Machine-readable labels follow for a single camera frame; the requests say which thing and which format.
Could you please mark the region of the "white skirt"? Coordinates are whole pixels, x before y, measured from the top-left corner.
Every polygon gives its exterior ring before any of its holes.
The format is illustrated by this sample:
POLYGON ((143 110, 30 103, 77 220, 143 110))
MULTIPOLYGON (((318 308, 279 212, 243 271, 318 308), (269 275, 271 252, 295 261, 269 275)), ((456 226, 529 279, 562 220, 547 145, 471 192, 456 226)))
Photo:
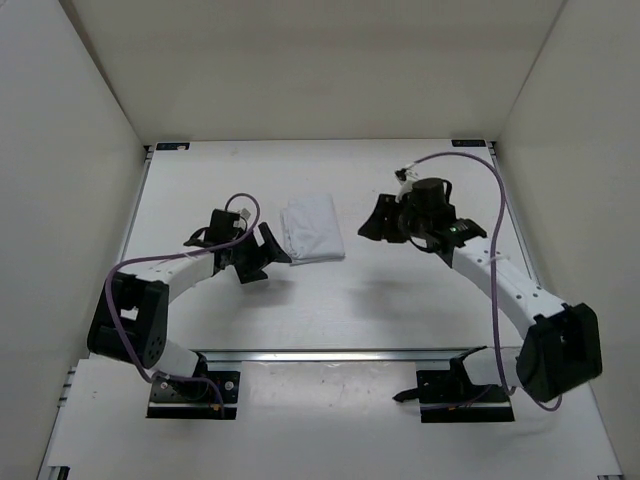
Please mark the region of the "white skirt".
POLYGON ((280 211, 283 243, 293 265, 340 261, 346 256, 330 194, 291 199, 280 211))

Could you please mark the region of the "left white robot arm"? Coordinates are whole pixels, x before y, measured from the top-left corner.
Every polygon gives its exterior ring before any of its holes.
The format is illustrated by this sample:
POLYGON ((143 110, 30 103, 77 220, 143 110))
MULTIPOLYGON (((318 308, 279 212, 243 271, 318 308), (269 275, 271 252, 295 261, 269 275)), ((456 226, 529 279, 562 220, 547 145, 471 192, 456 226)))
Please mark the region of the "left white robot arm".
POLYGON ((267 223, 248 224, 240 212, 215 209, 210 223, 184 243, 186 251, 140 273, 117 271, 105 283, 87 336, 90 352, 158 372, 188 398, 208 389, 204 356, 168 339, 170 304, 224 269, 248 284, 266 280, 264 269, 292 259, 267 223))

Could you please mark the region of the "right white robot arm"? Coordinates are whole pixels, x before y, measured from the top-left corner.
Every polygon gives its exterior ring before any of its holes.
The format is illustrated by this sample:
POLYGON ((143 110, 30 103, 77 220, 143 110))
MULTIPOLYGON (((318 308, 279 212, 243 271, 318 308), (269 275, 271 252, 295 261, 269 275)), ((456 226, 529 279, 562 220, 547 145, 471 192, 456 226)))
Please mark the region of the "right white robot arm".
POLYGON ((457 216, 451 192, 445 179, 407 180, 399 194, 378 197, 358 234, 372 241, 409 242, 437 255, 485 293, 519 333, 520 347, 479 347, 453 359, 452 395, 467 401, 486 385, 503 386, 521 388, 546 403, 600 376, 594 310, 584 303, 568 304, 499 255, 477 223, 457 216))

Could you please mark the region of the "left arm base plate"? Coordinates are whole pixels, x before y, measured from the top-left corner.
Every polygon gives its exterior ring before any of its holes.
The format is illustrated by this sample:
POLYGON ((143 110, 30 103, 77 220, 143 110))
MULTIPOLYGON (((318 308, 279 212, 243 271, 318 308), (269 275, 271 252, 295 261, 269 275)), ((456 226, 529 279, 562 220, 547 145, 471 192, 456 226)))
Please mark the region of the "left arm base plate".
POLYGON ((172 420, 236 419, 241 371, 208 366, 206 377, 220 395, 204 382, 176 382, 158 378, 151 386, 146 417, 172 420))

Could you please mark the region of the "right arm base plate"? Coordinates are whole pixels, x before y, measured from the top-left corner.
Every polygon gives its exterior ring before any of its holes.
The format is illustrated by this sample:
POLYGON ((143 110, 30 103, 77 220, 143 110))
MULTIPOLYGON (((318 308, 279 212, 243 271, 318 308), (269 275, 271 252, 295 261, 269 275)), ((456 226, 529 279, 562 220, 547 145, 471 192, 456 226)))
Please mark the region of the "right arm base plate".
POLYGON ((399 404, 417 402, 423 424, 510 423, 508 395, 497 385, 473 385, 452 371, 418 370, 416 386, 393 396, 399 404))

